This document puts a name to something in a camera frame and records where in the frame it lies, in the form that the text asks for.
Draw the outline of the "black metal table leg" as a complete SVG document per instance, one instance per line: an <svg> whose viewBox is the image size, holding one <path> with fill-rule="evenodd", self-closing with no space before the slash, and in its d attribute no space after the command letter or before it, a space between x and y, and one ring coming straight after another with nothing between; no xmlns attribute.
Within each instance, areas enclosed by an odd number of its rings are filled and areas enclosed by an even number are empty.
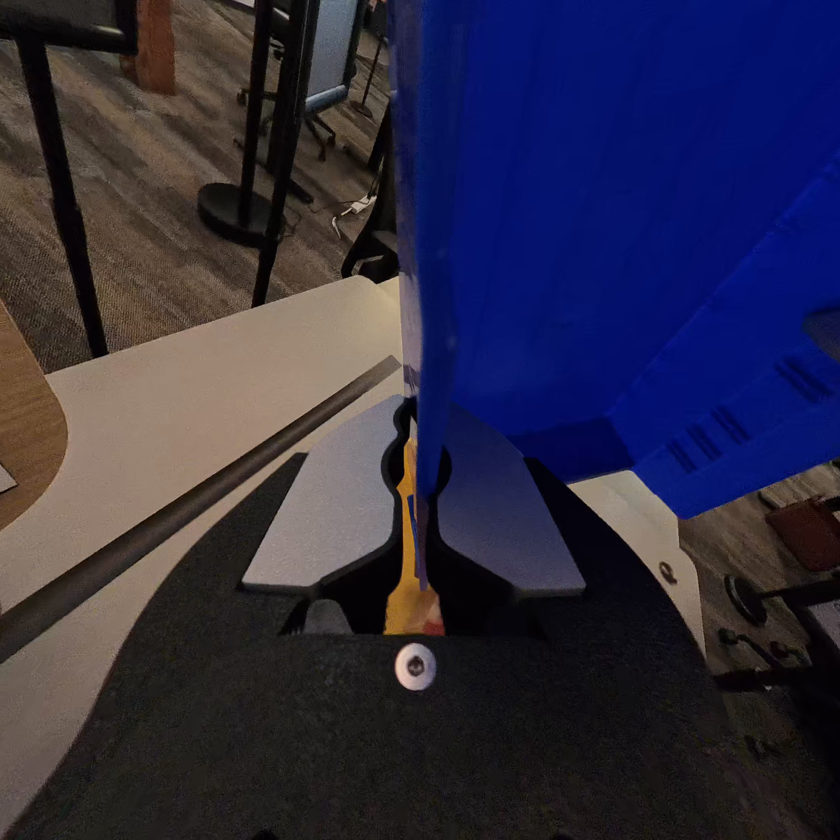
<svg viewBox="0 0 840 840"><path fill-rule="evenodd" d="M47 48L137 56L136 1L2 1L1 38L14 42L52 193L52 211L66 252L87 344L93 358L109 353L91 273L88 238L70 172Z"/></svg>

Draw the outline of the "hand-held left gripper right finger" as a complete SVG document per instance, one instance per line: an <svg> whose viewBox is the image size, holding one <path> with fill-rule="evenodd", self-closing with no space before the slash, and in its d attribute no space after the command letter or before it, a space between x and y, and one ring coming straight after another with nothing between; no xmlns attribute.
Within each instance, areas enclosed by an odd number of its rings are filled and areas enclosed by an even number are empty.
<svg viewBox="0 0 840 840"><path fill-rule="evenodd" d="M585 580L516 446L452 404L444 447L451 464L437 498L444 545L515 595L581 595Z"/></svg>

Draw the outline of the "black slanted pole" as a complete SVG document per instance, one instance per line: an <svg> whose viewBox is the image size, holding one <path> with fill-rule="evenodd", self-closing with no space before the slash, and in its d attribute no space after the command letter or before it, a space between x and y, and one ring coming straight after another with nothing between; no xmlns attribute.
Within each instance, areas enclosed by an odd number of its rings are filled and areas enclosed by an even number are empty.
<svg viewBox="0 0 840 840"><path fill-rule="evenodd" d="M253 308L266 303L271 273L283 238L285 205L306 107L319 10L320 1L291 3L288 37L280 68L267 157L273 176L273 193L266 237L259 251L251 302Z"/></svg>

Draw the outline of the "white power strip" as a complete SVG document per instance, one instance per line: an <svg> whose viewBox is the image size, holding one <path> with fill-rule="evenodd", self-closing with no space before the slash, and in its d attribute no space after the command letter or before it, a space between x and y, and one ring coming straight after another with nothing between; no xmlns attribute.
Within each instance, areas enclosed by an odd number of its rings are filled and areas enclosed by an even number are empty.
<svg viewBox="0 0 840 840"><path fill-rule="evenodd" d="M340 213L332 216L331 218L331 227L332 231L336 234L339 240L348 240L350 241L351 237L346 234L343 229L341 228L342 220L348 216L358 216L364 212L369 211L376 202L377 195L375 192L368 192L364 194L361 198L356 199L348 204L348 206L343 209Z"/></svg>

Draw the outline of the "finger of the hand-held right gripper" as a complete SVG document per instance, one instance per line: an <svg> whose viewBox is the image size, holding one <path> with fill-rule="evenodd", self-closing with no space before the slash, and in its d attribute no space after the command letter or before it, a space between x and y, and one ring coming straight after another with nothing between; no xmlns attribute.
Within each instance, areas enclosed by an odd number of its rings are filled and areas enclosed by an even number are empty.
<svg viewBox="0 0 840 840"><path fill-rule="evenodd" d="M840 361L839 308L811 313L804 318L804 333L826 356Z"/></svg>

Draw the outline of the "blue plastic box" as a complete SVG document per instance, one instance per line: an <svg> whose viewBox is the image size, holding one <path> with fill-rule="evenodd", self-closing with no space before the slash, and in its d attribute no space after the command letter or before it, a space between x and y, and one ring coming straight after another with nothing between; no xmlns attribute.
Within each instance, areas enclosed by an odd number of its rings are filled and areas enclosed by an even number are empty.
<svg viewBox="0 0 840 840"><path fill-rule="evenodd" d="M449 407L680 518L838 456L838 2L388 2L414 516Z"/></svg>

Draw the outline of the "grey-blue office chair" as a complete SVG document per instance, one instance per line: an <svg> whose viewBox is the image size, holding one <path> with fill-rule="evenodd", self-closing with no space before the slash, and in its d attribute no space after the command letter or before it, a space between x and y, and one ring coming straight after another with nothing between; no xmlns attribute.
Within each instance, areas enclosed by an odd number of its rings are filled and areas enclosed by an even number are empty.
<svg viewBox="0 0 840 840"><path fill-rule="evenodd" d="M257 161L267 172L273 162L280 132L280 90L266 89L268 56L274 52L281 68L291 68L293 2L233 2L254 15L254 48L251 80L240 89L237 102L249 105L255 100ZM364 2L310 2L316 15L312 26L313 43L308 71L308 85L303 103L303 122L318 143L320 161L325 161L328 147L337 141L336 132L322 115L347 101L355 74L356 50L360 41Z"/></svg>

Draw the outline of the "black round stand base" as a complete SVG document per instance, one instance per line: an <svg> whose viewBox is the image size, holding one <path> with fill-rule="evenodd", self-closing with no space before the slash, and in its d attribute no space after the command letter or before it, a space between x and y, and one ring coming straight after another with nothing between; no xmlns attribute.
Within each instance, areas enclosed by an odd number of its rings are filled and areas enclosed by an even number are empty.
<svg viewBox="0 0 840 840"><path fill-rule="evenodd" d="M763 627L768 621L765 601L781 599L792 613L806 607L837 602L839 598L839 572L833 570L824 581L792 585L773 591L758 591L753 583L736 575L727 575L724 589L738 614L754 627Z"/></svg>

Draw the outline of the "black wheeled chair foot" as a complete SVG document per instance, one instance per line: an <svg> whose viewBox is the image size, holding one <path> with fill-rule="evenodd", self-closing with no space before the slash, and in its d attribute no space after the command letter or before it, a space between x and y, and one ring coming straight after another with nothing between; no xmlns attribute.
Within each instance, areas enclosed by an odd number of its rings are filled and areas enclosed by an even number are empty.
<svg viewBox="0 0 840 840"><path fill-rule="evenodd" d="M717 639L723 647L748 646L766 664L766 668L741 668L713 675L720 690L747 692L788 686L802 690L825 688L838 693L838 672L825 658L809 658L799 649L776 641L765 648L747 634L726 627L717 630Z"/></svg>

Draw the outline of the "black round-base floor stand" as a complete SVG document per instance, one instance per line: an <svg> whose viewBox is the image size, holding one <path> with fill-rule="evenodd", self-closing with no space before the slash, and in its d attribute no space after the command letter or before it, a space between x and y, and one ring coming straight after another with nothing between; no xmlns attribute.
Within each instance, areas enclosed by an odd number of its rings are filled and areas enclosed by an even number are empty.
<svg viewBox="0 0 840 840"><path fill-rule="evenodd" d="M259 125L266 93L266 73L275 5L255 2L255 26L246 88L245 144L239 183L209 183L197 194L199 217L207 228L238 245L263 249L277 245L296 155L303 102L312 57L319 2L290 6L286 54L281 62L276 104L282 114L272 121L274 151L269 153L271 199L255 191Z"/></svg>

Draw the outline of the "dark grey table bar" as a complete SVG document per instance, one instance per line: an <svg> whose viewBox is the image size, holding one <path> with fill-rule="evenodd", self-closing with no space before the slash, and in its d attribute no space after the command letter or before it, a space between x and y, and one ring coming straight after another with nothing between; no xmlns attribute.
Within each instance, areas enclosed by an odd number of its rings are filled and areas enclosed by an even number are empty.
<svg viewBox="0 0 840 840"><path fill-rule="evenodd" d="M1 620L2 664L401 369L402 364L394 356L387 356L289 425L16 604Z"/></svg>

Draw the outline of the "yellow plastic box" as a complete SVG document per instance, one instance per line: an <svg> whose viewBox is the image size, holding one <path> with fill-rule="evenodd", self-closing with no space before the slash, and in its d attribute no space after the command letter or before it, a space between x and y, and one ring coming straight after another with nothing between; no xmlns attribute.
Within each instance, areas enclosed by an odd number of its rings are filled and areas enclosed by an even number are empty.
<svg viewBox="0 0 840 840"><path fill-rule="evenodd" d="M403 450L404 476L397 485L402 507L402 572L387 601L384 633L442 637L445 625L438 594L430 586L421 588L415 569L415 537L408 502L416 488L416 465L417 444L410 437Z"/></svg>

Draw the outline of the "black chair base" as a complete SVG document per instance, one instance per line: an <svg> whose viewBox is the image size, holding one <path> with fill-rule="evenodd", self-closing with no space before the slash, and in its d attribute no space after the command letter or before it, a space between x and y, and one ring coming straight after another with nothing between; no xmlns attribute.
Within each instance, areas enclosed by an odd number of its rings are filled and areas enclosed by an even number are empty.
<svg viewBox="0 0 840 840"><path fill-rule="evenodd" d="M340 275L342 278L361 276L380 284L396 277L399 270L391 103L385 108L368 164L377 175L375 202L344 258Z"/></svg>

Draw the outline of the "brown box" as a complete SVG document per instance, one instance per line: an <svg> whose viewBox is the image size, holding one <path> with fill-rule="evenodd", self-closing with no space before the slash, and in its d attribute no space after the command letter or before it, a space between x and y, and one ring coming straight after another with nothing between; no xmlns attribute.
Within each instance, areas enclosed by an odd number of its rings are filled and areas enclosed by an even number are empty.
<svg viewBox="0 0 840 840"><path fill-rule="evenodd" d="M839 565L839 497L808 498L776 508L765 516L784 546L812 572Z"/></svg>

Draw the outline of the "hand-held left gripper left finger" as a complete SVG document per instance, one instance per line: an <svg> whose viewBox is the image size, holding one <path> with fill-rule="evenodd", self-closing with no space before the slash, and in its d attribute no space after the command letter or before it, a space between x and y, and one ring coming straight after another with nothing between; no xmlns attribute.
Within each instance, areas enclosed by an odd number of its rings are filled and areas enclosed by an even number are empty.
<svg viewBox="0 0 840 840"><path fill-rule="evenodd" d="M246 592L339 604L355 634L382 635L403 572L403 450L413 406L392 395L306 454L246 569Z"/></svg>

